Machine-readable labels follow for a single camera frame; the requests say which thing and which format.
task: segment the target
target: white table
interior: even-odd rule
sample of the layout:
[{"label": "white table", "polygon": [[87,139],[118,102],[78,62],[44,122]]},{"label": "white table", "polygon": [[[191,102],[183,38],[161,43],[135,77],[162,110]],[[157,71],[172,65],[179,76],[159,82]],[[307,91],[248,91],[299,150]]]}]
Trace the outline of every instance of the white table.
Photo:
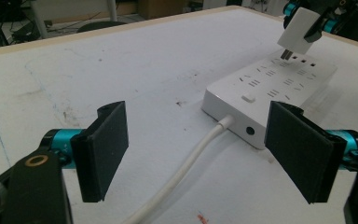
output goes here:
[{"label": "white table", "polygon": [[[130,147],[103,203],[82,203],[64,171],[76,223],[121,223],[154,195],[214,125],[207,85],[280,49],[282,22],[239,7],[201,11],[0,48],[0,174],[54,128],[87,128],[126,100]],[[358,45],[324,36],[309,55],[338,67],[306,116],[358,131]],[[328,203],[308,205],[268,150],[227,132],[150,218],[153,223],[344,223],[355,174],[339,171]]]}]

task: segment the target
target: red spot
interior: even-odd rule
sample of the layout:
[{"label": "red spot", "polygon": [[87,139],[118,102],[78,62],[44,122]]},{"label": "red spot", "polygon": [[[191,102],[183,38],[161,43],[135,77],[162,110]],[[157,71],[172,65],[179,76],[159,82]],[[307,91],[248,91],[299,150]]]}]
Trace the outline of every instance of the red spot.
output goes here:
[{"label": "red spot", "polygon": [[197,216],[202,224],[208,224],[209,219],[206,219],[202,214]]}]

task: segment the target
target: white power strip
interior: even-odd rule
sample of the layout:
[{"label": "white power strip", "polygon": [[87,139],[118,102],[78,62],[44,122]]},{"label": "white power strip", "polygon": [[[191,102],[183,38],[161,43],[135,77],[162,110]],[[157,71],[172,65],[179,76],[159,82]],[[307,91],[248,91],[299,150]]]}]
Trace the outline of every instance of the white power strip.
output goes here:
[{"label": "white power strip", "polygon": [[229,129],[263,149],[270,101],[305,108],[326,86],[337,68],[305,55],[282,60],[283,50],[269,55],[210,85],[202,109],[217,120],[230,114]]}]

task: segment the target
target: white cable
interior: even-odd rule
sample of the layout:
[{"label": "white cable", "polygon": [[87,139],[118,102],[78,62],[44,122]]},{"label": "white cable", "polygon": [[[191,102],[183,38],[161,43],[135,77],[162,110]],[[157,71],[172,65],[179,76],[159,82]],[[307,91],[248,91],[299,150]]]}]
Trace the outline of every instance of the white cable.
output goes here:
[{"label": "white cable", "polygon": [[137,224],[141,222],[147,215],[149,215],[162,201],[164,201],[168,195],[171,194],[171,192],[175,189],[175,187],[179,184],[179,182],[183,179],[188,170],[194,164],[203,149],[205,149],[208,144],[215,139],[216,136],[227,129],[232,123],[234,123],[234,118],[230,115],[227,115],[221,119],[218,124],[197,144],[193,152],[186,159],[185,163],[183,163],[176,174],[171,177],[170,181],[168,181],[168,183],[156,195],[154,195],[146,204],[144,204],[144,206],[142,206],[138,211],[127,218],[123,224]]}]

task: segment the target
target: power cord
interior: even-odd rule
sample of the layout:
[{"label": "power cord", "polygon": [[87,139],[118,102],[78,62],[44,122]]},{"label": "power cord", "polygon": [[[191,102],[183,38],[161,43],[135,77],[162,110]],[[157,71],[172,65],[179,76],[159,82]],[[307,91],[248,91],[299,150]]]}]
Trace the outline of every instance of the power cord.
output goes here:
[{"label": "power cord", "polygon": [[231,124],[234,123],[234,118],[230,115],[221,119],[217,125],[210,130],[196,145],[193,152],[188,156],[183,165],[179,168],[176,174],[171,177],[167,184],[154,195],[146,204],[144,204],[138,211],[127,218],[123,224],[137,224],[147,217],[156,207],[167,198],[168,195],[176,188],[180,181],[185,177],[188,170],[194,164],[201,152],[208,146],[208,144],[215,139],[219,134],[225,131]]},{"label": "power cord", "polygon": [[83,20],[83,21],[77,21],[77,22],[75,22],[75,23],[72,23],[72,24],[70,24],[70,25],[67,25],[67,26],[62,27],[62,28],[59,28],[59,29],[48,30],[48,32],[49,32],[49,33],[50,33],[50,32],[57,32],[57,31],[61,31],[61,30],[64,30],[64,29],[68,29],[68,28],[70,28],[70,27],[72,27],[72,26],[78,25],[79,23],[82,23],[82,22],[85,22],[85,21],[90,21],[90,20],[94,19],[95,17],[97,17],[97,16],[100,15],[100,14],[101,14],[101,12],[98,12],[98,13],[94,14],[93,16],[89,17],[88,19],[85,19],[85,20]]}]

